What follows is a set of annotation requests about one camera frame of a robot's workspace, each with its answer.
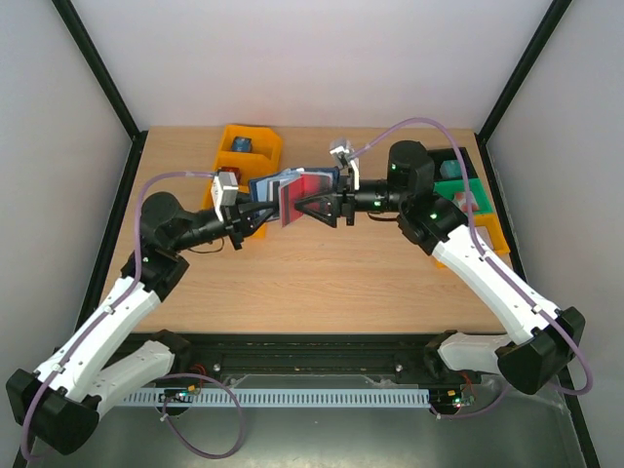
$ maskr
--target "wooden table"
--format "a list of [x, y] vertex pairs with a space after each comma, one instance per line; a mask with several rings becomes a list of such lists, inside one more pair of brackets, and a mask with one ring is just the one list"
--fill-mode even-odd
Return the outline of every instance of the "wooden table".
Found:
[[[361, 147], [380, 129], [278, 128], [284, 140], [281, 166], [330, 166], [330, 142], [348, 137]], [[151, 177], [169, 171], [209, 171], [222, 128], [156, 127], [149, 136], [121, 228], [104, 292], [133, 250], [132, 216], [137, 194]], [[486, 186], [474, 134], [452, 132], [468, 149]], [[385, 177], [388, 149], [399, 139], [427, 148], [448, 147], [436, 130], [396, 132], [360, 162], [362, 178]], [[164, 180], [152, 191], [174, 193], [187, 210], [198, 210], [206, 181]], [[190, 268], [165, 303], [136, 332], [168, 329], [202, 333], [419, 333], [458, 329], [500, 332], [494, 315], [449, 270], [410, 244], [396, 223], [358, 214], [356, 225], [337, 229], [303, 218], [282, 229], [269, 225], [264, 240], [248, 239], [234, 252], [183, 256]]]

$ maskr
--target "gray metal base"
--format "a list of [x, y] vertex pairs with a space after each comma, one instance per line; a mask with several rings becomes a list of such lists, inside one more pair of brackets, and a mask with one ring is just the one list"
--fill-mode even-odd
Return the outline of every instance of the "gray metal base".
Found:
[[[496, 389], [477, 388], [479, 405]], [[94, 436], [45, 468], [104, 467], [583, 467], [568, 411], [553, 392], [511, 393], [492, 413], [436, 420], [427, 409], [246, 409], [248, 437], [234, 456], [205, 460], [186, 450], [152, 408], [116, 408]], [[210, 452], [236, 439], [234, 409], [196, 408], [176, 425]]]

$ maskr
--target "orange tray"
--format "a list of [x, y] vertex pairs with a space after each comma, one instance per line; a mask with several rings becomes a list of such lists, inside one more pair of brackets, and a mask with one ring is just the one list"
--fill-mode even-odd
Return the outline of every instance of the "orange tray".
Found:
[[[230, 151], [235, 137], [249, 138], [252, 141], [252, 152]], [[268, 127], [226, 125], [214, 158], [213, 171], [224, 167], [238, 168], [241, 172], [239, 190], [249, 193], [250, 179], [278, 172], [282, 145], [282, 139]], [[204, 193], [203, 209], [213, 207], [212, 186], [213, 182], [209, 181]], [[266, 224], [252, 235], [256, 239], [264, 239], [265, 236]]]
[[[495, 213], [475, 214], [475, 226], [482, 226], [487, 229], [487, 234], [489, 234], [489, 239], [493, 247], [492, 250], [495, 254], [501, 256], [510, 252], [507, 241], [505, 241], [503, 229], [500, 226], [500, 221], [498, 221], [498, 216]], [[446, 266], [438, 260], [436, 260], [436, 266], [438, 266], [438, 268], [446, 268]]]

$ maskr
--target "white backdrop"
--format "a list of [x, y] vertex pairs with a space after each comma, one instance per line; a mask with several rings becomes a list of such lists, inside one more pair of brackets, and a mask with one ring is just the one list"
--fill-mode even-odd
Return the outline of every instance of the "white backdrop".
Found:
[[528, 278], [587, 319], [580, 402], [604, 468], [622, 466], [624, 419], [622, 18], [621, 1], [573, 2], [490, 145]]
[[478, 130], [549, 0], [75, 0], [140, 128]]
[[21, 428], [4, 384], [76, 323], [130, 140], [52, 2], [0, 15], [0, 466]]

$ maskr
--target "purple cable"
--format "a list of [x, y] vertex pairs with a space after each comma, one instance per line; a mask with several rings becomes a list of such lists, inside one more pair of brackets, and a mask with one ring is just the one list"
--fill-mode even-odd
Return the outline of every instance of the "purple cable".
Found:
[[241, 407], [241, 403], [236, 398], [236, 395], [234, 395], [234, 392], [232, 392], [232, 390], [227, 388], [218, 380], [215, 380], [206, 375], [201, 375], [199, 373], [172, 373], [170, 375], [165, 375], [164, 377], [157, 378], [156, 380], [169, 380], [171, 378], [201, 378], [202, 380], [205, 380], [209, 383], [213, 383], [214, 385], [221, 388], [222, 390], [225, 391], [225, 393], [229, 395], [230, 399], [232, 400], [232, 403], [236, 405], [236, 411], [238, 412], [238, 420], [239, 420], [238, 438], [236, 439], [234, 446], [232, 446], [232, 448], [228, 450], [226, 453], [212, 454], [212, 453], [207, 453], [205, 451], [201, 451], [198, 448], [191, 446], [191, 444], [186, 439], [184, 439], [184, 436], [182, 436], [179, 433], [179, 431], [177, 430], [177, 428], [174, 426], [171, 419], [169, 418], [169, 415], [167, 414], [167, 403], [169, 402], [170, 399], [165, 400], [165, 403], [163, 404], [163, 410], [161, 412], [164, 418], [163, 420], [167, 423], [167, 425], [172, 430], [172, 432], [179, 438], [182, 444], [187, 449], [195, 453], [196, 455], [201, 456], [203, 458], [208, 458], [210, 460], [220, 460], [221, 458], [227, 458], [228, 456], [231, 456], [234, 453], [236, 453], [239, 450], [239, 448], [243, 445], [243, 442], [245, 441], [246, 422], [245, 422], [245, 416], [243, 415], [243, 408]]
[[511, 385], [506, 384], [505, 388], [501, 390], [501, 392], [498, 394], [498, 396], [493, 402], [491, 402], [485, 408], [479, 409], [474, 412], [469, 412], [467, 414], [439, 414], [436, 411], [436, 409], [433, 407], [430, 407], [430, 410], [436, 415], [436, 417], [439, 417], [440, 419], [467, 419], [469, 417], [481, 416], [482, 414], [485, 414], [488, 411], [491, 411], [494, 408], [496, 408], [498, 405], [500, 405], [500, 402], [503, 401], [503, 399], [505, 398], [505, 395], [507, 395], [510, 390], [511, 390]]
[[[475, 215], [472, 212], [472, 199], [471, 199], [472, 192], [470, 190], [470, 182], [468, 180], [468, 171], [466, 170], [466, 163], [464, 161], [463, 156], [461, 155], [461, 151], [459, 151], [459, 146], [457, 145], [455, 138], [450, 134], [449, 130], [440, 122], [437, 122], [433, 119], [429, 119], [427, 117], [413, 117], [411, 119], [404, 120], [403, 122], [399, 122], [397, 125], [390, 127], [388, 130], [383, 132], [373, 141], [366, 144], [363, 148], [360, 148], [359, 150], [355, 151], [353, 154], [351, 154], [348, 157], [348, 160], [351, 161], [355, 158], [360, 157], [361, 155], [369, 151], [371, 148], [373, 148], [376, 144], [378, 144], [380, 141], [382, 141], [389, 135], [393, 134], [394, 132], [401, 129], [402, 127], [405, 127], [411, 124], [431, 125], [432, 127], [435, 127], [440, 132], [442, 132], [444, 136], [447, 138], [447, 140], [450, 142], [450, 145], [452, 146], [452, 150], [455, 153], [455, 157], [457, 158], [457, 162], [459, 163], [459, 169], [461, 171], [461, 179], [463, 181], [464, 192], [466, 194], [466, 215], [468, 216], [468, 228], [469, 228], [468, 230], [470, 232], [470, 238], [472, 239], [472, 242], [475, 245], [477, 252], [479, 252], [479, 254], [483, 256], [486, 253], [486, 251], [481, 245], [481, 243], [479, 242], [479, 239], [477, 237]], [[522, 288], [520, 288], [520, 286], [518, 286], [514, 280], [512, 280], [509, 276], [507, 276], [507, 274], [494, 262], [494, 260], [492, 260], [489, 256], [486, 256], [485, 261], [498, 274], [498, 276], [500, 276], [503, 279], [503, 281], [505, 281], [505, 283], [507, 283], [516, 293], [518, 293], [518, 295], [531, 308], [535, 308], [536, 306], [538, 306], [538, 304], [526, 292], [524, 292]], [[544, 312], [541, 309], [541, 307], [539, 307], [538, 313], [542, 318], [544, 318], [544, 320], [546, 320], [546, 322], [548, 322], [549, 325], [551, 325], [562, 336], [565, 343], [567, 343], [567, 345], [572, 350], [574, 355], [576, 355], [576, 357], [578, 358], [578, 361], [583, 367], [583, 370], [585, 371], [585, 375], [587, 377], [587, 382], [585, 383], [585, 386], [581, 388], [580, 390], [569, 390], [556, 384], [552, 384], [553, 387], [556, 388], [558, 391], [568, 394], [568, 395], [585, 395], [592, 389], [594, 385], [594, 376], [592, 374], [592, 371], [589, 368], [589, 363], [587, 361], [587, 358], [585, 357], [583, 352], [578, 348], [578, 346], [576, 345], [574, 340], [570, 337], [570, 335], [555, 320], [553, 320], [552, 317], [546, 314], [546, 312]]]
[[[215, 173], [197, 173], [190, 171], [180, 171], [176, 173], [164, 173], [160, 175], [156, 175], [155, 177], [148, 180], [138, 192], [138, 198], [136, 199], [136, 208], [135, 208], [135, 230], [134, 230], [134, 239], [135, 239], [135, 278], [128, 286], [128, 288], [113, 302], [110, 303], [110, 308], [115, 309], [119, 304], [121, 304], [124, 300], [128, 298], [128, 296], [135, 290], [137, 284], [140, 281], [140, 275], [142, 270], [142, 255], [140, 254], [140, 212], [141, 207], [143, 205], [143, 199], [145, 198], [145, 194], [149, 187], [151, 187], [154, 183], [159, 180], [163, 180], [164, 178], [172, 178], [172, 177], [203, 177], [203, 178], [212, 178], [215, 176]], [[58, 364], [63, 367], [67, 362], [71, 359], [71, 356], [76, 352], [76, 350], [80, 347], [80, 345], [87, 339], [87, 336], [91, 334], [91, 332], [108, 316], [108, 313], [102, 312], [99, 316], [93, 320], [80, 335], [74, 340], [74, 342], [69, 346], [67, 352], [64, 353], [63, 357], [60, 359]], [[43, 398], [43, 394], [50, 387], [53, 380], [59, 375], [58, 372], [52, 371], [46, 380], [39, 386], [39, 389], [35, 393], [30, 405], [28, 406], [28, 410], [26, 411], [26, 415], [23, 419], [23, 424], [21, 425], [21, 441], [19, 443], [19, 448], [21, 450], [21, 455], [24, 457], [26, 461], [37, 461], [45, 456], [44, 455], [33, 455], [28, 450], [28, 435], [30, 433], [30, 424], [32, 423], [32, 416], [35, 412], [35, 409], [41, 402]]]

